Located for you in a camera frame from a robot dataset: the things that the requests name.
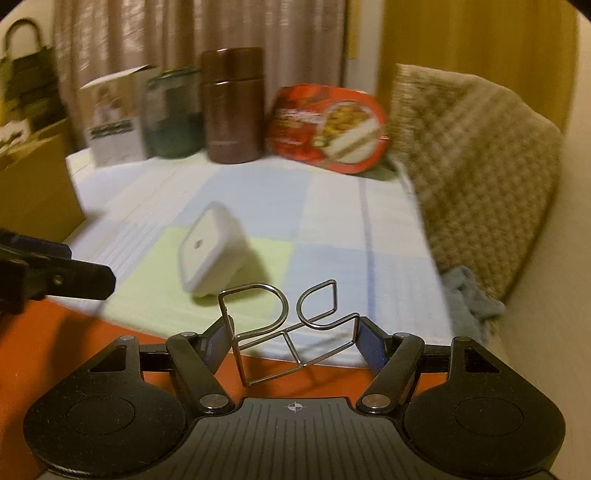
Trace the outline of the metal wire puzzle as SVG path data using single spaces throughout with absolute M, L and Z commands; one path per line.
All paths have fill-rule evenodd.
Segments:
M 325 288 L 329 288 L 332 290 L 332 307 L 325 312 L 315 315 L 314 317 L 305 316 L 305 300 L 307 300 L 308 297 L 310 297 L 312 294 L 318 293 L 321 290 L 324 290 Z M 270 294 L 273 294 L 273 296 L 280 301 L 280 315 L 276 318 L 276 320 L 271 322 L 270 325 L 238 333 L 235 329 L 235 321 L 231 318 L 231 316 L 228 313 L 228 307 L 226 306 L 225 298 L 233 295 L 242 294 L 243 292 L 249 290 L 263 290 L 269 292 Z M 327 319 L 328 317 L 332 316 L 332 314 L 337 313 L 339 310 L 338 283 L 337 281 L 335 281 L 335 279 L 329 279 L 325 280 L 324 282 L 315 284 L 314 286 L 311 286 L 307 290 L 304 290 L 303 293 L 301 293 L 301 295 L 297 298 L 297 303 L 295 304 L 295 313 L 297 313 L 297 323 L 290 326 L 284 326 L 284 324 L 287 322 L 288 314 L 290 313 L 290 304 L 288 303 L 287 296 L 284 295 L 283 291 L 281 291 L 279 288 L 276 288 L 276 286 L 270 284 L 249 283 L 245 285 L 240 285 L 238 287 L 224 289 L 218 293 L 217 303 L 219 306 L 219 310 L 221 311 L 221 319 L 224 321 L 226 327 L 228 328 L 230 347 L 233 356 L 235 356 L 235 363 L 236 367 L 238 367 L 239 378 L 240 381 L 242 381 L 242 385 L 245 387 L 252 387 L 254 385 L 270 382 L 278 378 L 294 374 L 295 372 L 301 371 L 313 365 L 317 365 L 322 361 L 332 358 L 332 356 L 344 352 L 346 349 L 349 349 L 349 347 L 355 346 L 356 340 L 358 340 L 359 338 L 361 315 L 358 312 L 349 313 L 348 315 L 342 316 L 339 319 L 335 319 L 332 322 L 321 324 L 322 320 Z M 291 333 L 297 332 L 301 329 L 314 330 L 318 332 L 328 332 L 349 323 L 352 323 L 353 327 L 352 335 L 348 341 L 342 343 L 341 345 L 335 348 L 332 348 L 332 350 L 322 353 L 322 355 L 319 355 L 311 360 L 304 360 L 301 357 L 300 352 L 297 351 L 297 347 L 290 336 Z M 283 370 L 259 378 L 249 377 L 249 374 L 247 374 L 246 372 L 242 352 L 245 350 L 249 350 L 250 348 L 263 345 L 263 343 L 267 343 L 276 338 L 283 339 L 284 344 L 287 346 L 287 350 L 290 352 L 291 359 L 294 360 L 294 367 L 290 367 L 287 368 L 287 370 Z

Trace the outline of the open cardboard box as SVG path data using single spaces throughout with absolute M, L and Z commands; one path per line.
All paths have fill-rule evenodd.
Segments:
M 67 119 L 36 132 L 26 120 L 1 127 L 3 229 L 62 242 L 84 222 L 66 161 L 72 152 Z

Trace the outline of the red table mat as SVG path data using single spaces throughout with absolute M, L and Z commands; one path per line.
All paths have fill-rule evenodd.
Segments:
M 440 479 L 391 414 L 345 398 L 246 398 L 189 417 L 165 372 L 141 371 L 134 336 L 41 396 L 23 438 L 44 479 Z

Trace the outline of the grey cloth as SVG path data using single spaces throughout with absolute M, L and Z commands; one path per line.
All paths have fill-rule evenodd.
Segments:
M 452 331 L 487 346 L 491 322 L 503 315 L 505 304 L 482 290 L 475 274 L 466 266 L 455 267 L 441 276 Z

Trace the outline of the white square night light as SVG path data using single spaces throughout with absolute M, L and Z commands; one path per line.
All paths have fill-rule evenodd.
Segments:
M 178 250 L 181 285 L 197 298 L 228 288 L 249 257 L 242 222 L 221 202 L 209 203 Z

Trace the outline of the white product box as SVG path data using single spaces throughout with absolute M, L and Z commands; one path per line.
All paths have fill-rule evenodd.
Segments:
M 78 94 L 83 131 L 95 167 L 148 158 L 141 114 L 147 83 L 160 69 L 142 65 L 84 84 Z

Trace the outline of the dark woven bag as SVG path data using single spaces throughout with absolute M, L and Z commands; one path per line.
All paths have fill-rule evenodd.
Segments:
M 34 33 L 36 50 L 21 57 L 11 54 L 13 35 L 23 27 Z M 53 49 L 42 38 L 32 18 L 12 23 L 4 35 L 1 58 L 1 93 L 10 119 L 28 120 L 33 132 L 67 118 L 61 100 Z

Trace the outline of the quilted beige chair cover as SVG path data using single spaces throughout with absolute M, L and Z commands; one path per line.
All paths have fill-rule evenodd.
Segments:
M 504 299 L 557 188 L 559 128 L 482 77 L 400 64 L 391 132 L 391 157 L 414 186 L 439 271 L 466 266 Z

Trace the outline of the green glass jar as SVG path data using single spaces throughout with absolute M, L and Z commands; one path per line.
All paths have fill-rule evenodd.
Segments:
M 160 73 L 146 83 L 141 125 L 148 153 L 164 159 L 185 158 L 204 148 L 200 70 Z

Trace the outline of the red instant rice box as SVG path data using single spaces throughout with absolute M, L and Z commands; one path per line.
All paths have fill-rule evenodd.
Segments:
M 297 84 L 276 94 L 266 141 L 276 155 L 356 175 L 376 166 L 385 154 L 387 117 L 365 92 Z

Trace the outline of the brown thermos flask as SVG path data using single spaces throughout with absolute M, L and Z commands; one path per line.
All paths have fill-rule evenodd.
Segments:
M 263 48 L 202 53 L 200 91 L 209 159 L 219 164 L 240 164 L 263 156 Z

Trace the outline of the pink curtain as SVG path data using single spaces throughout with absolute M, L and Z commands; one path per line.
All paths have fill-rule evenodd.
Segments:
M 270 104 L 286 86 L 338 86 L 345 36 L 344 1 L 57 1 L 52 39 L 60 95 L 83 148 L 78 92 L 95 78 L 143 65 L 197 67 L 204 51 L 260 47 Z

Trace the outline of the wooden door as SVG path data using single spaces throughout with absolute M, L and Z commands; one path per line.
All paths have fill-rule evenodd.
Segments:
M 397 65 L 419 65 L 505 86 L 564 129 L 578 40 L 567 1 L 387 1 L 377 98 L 390 106 Z

